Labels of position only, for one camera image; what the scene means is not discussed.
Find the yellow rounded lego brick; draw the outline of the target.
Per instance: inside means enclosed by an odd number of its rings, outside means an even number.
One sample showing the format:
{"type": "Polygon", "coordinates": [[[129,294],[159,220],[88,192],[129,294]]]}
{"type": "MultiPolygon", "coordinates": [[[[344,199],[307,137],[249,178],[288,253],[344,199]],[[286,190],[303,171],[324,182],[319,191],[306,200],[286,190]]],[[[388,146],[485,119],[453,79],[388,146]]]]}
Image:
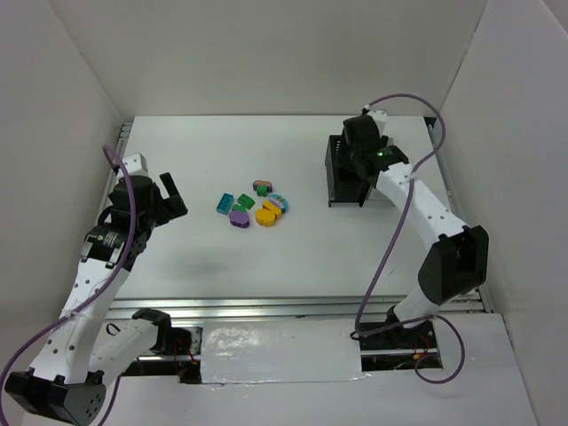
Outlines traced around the yellow rounded lego brick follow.
{"type": "Polygon", "coordinates": [[[269,227],[275,225],[277,216],[268,209],[258,209],[255,212],[255,220],[259,225],[269,227]]]}

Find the teal flower printed lego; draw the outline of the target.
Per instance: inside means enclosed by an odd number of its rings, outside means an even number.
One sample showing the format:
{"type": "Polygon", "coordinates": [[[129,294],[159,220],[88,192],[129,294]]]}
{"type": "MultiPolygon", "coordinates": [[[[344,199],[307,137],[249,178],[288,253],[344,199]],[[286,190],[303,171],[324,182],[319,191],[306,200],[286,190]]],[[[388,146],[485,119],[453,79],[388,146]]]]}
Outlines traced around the teal flower printed lego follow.
{"type": "Polygon", "coordinates": [[[288,210],[288,201],[282,195],[277,193],[272,193],[268,201],[281,210],[282,213],[286,213],[288,210]]]}

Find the yellow rectangular lego brick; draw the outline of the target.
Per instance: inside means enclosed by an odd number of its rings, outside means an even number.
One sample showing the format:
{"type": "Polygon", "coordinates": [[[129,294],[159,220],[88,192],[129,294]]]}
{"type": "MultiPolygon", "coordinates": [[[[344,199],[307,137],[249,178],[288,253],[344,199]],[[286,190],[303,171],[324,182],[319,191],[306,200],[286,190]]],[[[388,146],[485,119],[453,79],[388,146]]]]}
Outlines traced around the yellow rectangular lego brick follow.
{"type": "Polygon", "coordinates": [[[272,212],[277,219],[279,219],[282,215],[282,210],[270,201],[264,201],[263,208],[272,212]]]}

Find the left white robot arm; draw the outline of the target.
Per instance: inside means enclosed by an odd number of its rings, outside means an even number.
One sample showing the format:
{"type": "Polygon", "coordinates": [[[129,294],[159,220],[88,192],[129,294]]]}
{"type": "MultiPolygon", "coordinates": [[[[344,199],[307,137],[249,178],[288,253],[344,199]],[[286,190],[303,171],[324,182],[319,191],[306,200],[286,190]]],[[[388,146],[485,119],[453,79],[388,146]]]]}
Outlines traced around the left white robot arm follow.
{"type": "Polygon", "coordinates": [[[169,173],[160,179],[163,198],[148,176],[120,178],[97,225],[85,236],[75,283],[57,324],[24,371],[3,372],[5,392],[25,411],[72,425],[90,425],[101,414],[108,386],[146,351],[171,355],[179,337],[169,314],[136,311],[107,343],[96,347],[110,305],[146,249],[155,227],[186,215],[187,208],[169,173]]]}

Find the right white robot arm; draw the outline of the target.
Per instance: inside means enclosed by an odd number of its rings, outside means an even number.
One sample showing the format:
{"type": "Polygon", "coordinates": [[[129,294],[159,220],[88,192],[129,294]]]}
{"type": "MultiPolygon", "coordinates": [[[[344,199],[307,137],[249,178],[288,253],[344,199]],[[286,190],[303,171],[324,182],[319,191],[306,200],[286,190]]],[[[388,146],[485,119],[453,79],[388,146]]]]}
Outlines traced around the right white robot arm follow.
{"type": "Polygon", "coordinates": [[[367,113],[343,122],[339,157],[359,178],[385,195],[417,231],[427,254],[417,287],[388,313],[412,329],[443,304],[486,281],[489,235],[453,214],[417,177],[407,156],[383,135],[385,114],[367,113]]]}

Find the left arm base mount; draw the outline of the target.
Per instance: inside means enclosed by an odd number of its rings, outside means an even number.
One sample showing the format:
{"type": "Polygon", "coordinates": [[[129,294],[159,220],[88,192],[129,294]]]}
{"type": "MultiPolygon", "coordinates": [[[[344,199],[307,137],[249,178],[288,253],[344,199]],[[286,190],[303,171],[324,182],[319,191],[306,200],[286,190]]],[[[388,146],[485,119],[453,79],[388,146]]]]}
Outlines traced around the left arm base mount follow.
{"type": "Polygon", "coordinates": [[[165,376],[174,375],[180,383],[201,383],[201,361],[196,358],[200,350],[191,349],[194,343],[200,345],[201,329],[190,331],[174,327],[168,313],[144,308],[135,312],[133,320],[146,320],[157,326],[154,345],[145,352],[150,352],[157,360],[137,358],[127,370],[130,376],[165,376]]]}

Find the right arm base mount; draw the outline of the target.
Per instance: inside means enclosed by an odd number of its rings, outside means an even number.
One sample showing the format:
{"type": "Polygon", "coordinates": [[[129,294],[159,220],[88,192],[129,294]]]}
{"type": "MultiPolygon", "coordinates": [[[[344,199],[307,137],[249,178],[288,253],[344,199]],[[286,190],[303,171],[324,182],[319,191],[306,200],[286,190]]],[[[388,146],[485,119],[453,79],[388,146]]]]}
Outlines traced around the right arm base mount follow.
{"type": "Polygon", "coordinates": [[[412,370],[417,360],[425,355],[419,368],[441,368],[438,358],[438,342],[432,323],[423,322],[418,327],[398,327],[381,334],[357,339],[363,372],[412,370]]]}

